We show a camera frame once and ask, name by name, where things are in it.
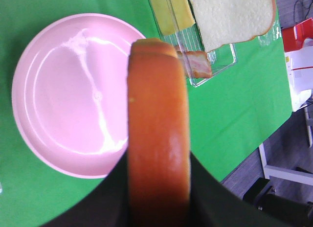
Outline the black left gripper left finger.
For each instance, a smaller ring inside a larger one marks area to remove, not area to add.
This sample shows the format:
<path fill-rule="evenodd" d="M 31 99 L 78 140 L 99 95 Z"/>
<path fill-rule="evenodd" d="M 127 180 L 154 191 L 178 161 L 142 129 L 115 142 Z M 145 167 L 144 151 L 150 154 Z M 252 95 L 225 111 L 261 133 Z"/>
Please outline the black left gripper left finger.
<path fill-rule="evenodd" d="M 127 153 L 109 175 L 76 205 L 44 227 L 128 227 Z"/>

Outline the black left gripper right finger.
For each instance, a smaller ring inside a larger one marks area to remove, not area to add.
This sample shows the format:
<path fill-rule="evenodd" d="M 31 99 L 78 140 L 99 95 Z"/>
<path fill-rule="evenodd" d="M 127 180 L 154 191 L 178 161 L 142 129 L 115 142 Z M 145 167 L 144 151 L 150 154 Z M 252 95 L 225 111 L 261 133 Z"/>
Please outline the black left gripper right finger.
<path fill-rule="evenodd" d="M 243 202 L 222 186 L 190 154 L 191 227 L 286 227 L 287 224 Z"/>

